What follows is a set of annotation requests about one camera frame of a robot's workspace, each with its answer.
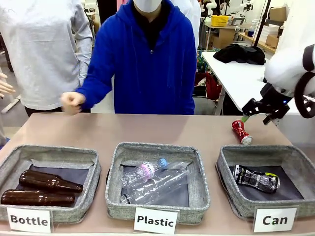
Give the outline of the person's right hand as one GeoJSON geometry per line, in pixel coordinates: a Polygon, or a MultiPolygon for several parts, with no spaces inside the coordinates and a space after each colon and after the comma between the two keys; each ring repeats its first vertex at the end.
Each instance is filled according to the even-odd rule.
{"type": "Polygon", "coordinates": [[[82,111],[81,105],[85,100],[85,96],[81,93],[65,92],[61,95],[62,111],[69,115],[75,115],[82,111]]]}

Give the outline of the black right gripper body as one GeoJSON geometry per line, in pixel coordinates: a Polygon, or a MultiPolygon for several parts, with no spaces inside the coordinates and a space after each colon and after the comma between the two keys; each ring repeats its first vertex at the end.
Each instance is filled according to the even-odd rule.
{"type": "Polygon", "coordinates": [[[270,83],[261,89],[260,111],[270,116],[284,116],[290,109],[290,97],[279,93],[270,83]]]}

